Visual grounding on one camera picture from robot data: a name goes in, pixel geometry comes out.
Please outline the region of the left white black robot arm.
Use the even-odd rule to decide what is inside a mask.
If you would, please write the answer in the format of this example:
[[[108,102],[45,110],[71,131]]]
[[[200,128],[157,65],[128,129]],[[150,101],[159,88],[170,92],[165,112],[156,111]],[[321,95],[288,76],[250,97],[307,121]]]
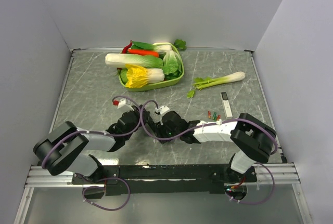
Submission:
[[[107,176],[105,169],[96,157],[85,151],[116,152],[122,148],[140,127],[139,110],[137,106],[128,107],[102,134],[88,132],[66,121],[39,141],[33,153],[53,176],[69,171],[87,182],[98,183]]]

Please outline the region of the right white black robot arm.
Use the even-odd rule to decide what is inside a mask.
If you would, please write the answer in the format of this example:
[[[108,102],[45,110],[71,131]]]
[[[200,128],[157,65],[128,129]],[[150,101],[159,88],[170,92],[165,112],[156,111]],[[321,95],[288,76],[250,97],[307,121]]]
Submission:
[[[186,121],[175,111],[157,110],[160,121],[149,123],[161,143],[179,138],[187,144],[232,142],[239,151],[227,169],[228,178],[240,181],[255,163],[266,163],[277,152],[276,131],[248,113],[238,118],[215,122]]]

